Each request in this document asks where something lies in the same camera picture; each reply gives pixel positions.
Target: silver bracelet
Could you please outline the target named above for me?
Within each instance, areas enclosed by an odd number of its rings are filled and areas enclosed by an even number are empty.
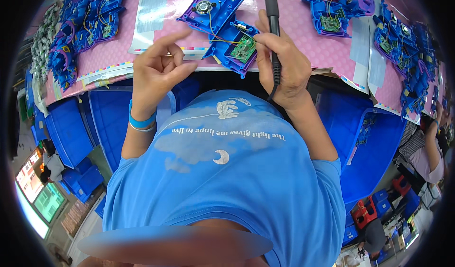
[[[148,128],[148,129],[138,129],[138,128],[134,127],[131,123],[130,123],[130,126],[138,132],[147,133],[147,132],[152,131],[153,129],[156,129],[156,122],[153,124],[153,126],[151,128]]]

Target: red stool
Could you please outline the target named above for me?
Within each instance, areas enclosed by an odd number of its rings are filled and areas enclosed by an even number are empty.
[[[376,207],[373,204],[373,198],[370,196],[368,197],[369,205],[365,207],[365,204],[362,200],[359,200],[357,205],[359,208],[355,212],[351,212],[352,218],[354,218],[354,222],[357,224],[359,229],[364,228],[370,221],[374,220],[378,217],[378,213],[376,212]]]
[[[394,186],[395,190],[397,190],[398,193],[400,193],[401,196],[403,196],[403,197],[411,189],[411,184],[409,184],[405,180],[405,176],[404,175],[401,175],[401,177],[398,178],[398,179],[393,179],[392,180],[392,185]]]

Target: hand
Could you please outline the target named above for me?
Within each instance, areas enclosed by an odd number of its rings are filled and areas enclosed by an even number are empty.
[[[281,85],[278,86],[273,100],[285,110],[298,109],[304,102],[304,93],[308,79],[311,75],[311,63],[299,51],[291,38],[280,28],[280,37],[269,33],[267,13],[264,9],[259,11],[259,21],[256,27],[262,34],[254,36],[258,57],[256,62],[259,67],[259,80],[267,91],[273,89],[272,62],[270,49],[273,50],[281,62]]]
[[[196,63],[183,63],[183,51],[175,44],[190,33],[188,29],[162,37],[134,60],[131,116],[135,120],[150,118],[168,91],[196,70]]]

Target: moon graphic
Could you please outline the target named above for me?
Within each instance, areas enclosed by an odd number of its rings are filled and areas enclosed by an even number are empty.
[[[215,150],[215,152],[218,152],[220,154],[220,159],[213,159],[213,162],[216,164],[226,164],[229,161],[229,154],[225,150]]]

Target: blue plastic crate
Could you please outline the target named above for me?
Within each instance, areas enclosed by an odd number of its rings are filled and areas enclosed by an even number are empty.
[[[355,226],[348,226],[344,229],[343,245],[351,242],[358,236]]]
[[[33,107],[35,108],[35,125],[32,126],[32,133],[36,142],[36,146],[38,146],[40,140],[47,139],[47,136],[45,134],[46,121],[44,114],[38,110],[35,104],[33,104]]]
[[[387,194],[385,189],[382,189],[374,193],[371,197],[373,198],[373,203],[376,205],[378,202],[386,200],[389,197],[389,194]]]
[[[352,203],[347,203],[347,204],[344,204],[344,209],[346,210],[346,215],[350,215],[351,214],[351,210],[352,208],[354,208],[354,206],[357,204],[357,202],[352,202]]]
[[[374,204],[376,207],[376,212],[378,213],[378,218],[382,218],[385,214],[387,214],[387,211],[391,209],[391,205],[389,203],[389,200],[385,199],[382,200],[381,202],[377,202]]]
[[[351,213],[348,213],[346,215],[346,224],[344,225],[345,227],[352,226],[354,224],[354,219],[352,218]]]
[[[110,89],[99,88],[89,92],[96,135],[112,172],[117,170],[120,163],[123,141],[127,135],[131,97],[132,86],[110,86]],[[158,105],[157,127],[176,111],[175,96],[169,91],[167,98]]]
[[[91,160],[88,157],[85,157],[75,168],[74,170],[79,174],[84,174],[92,166]]]
[[[345,203],[372,193],[389,166],[406,122],[388,111],[373,107],[371,100],[324,91],[319,116],[341,161],[341,190]],[[366,145],[360,145],[348,165],[364,116],[376,113]]]
[[[60,159],[67,167],[76,167],[93,150],[77,106],[71,97],[48,107],[46,126]]]
[[[106,205],[106,196],[103,197],[103,200],[98,204],[95,209],[95,213],[97,213],[101,218],[104,216],[104,206]]]
[[[83,203],[88,200],[93,190],[104,181],[96,165],[91,166],[83,174],[79,174],[73,169],[66,169],[62,173],[62,178],[71,193]]]
[[[185,108],[199,93],[199,82],[191,77],[186,78],[171,90],[176,101],[176,112]]]
[[[84,126],[86,127],[88,137],[92,142],[93,146],[97,146],[100,144],[100,140],[96,135],[95,123],[93,121],[93,116],[91,115],[90,110],[90,102],[88,100],[89,93],[86,92],[80,96],[79,111],[81,112],[82,121],[84,122]]]
[[[417,194],[414,192],[414,190],[410,189],[406,193],[405,198],[408,200],[408,202],[405,207],[404,216],[405,216],[405,219],[408,219],[419,206],[420,197],[417,196]]]

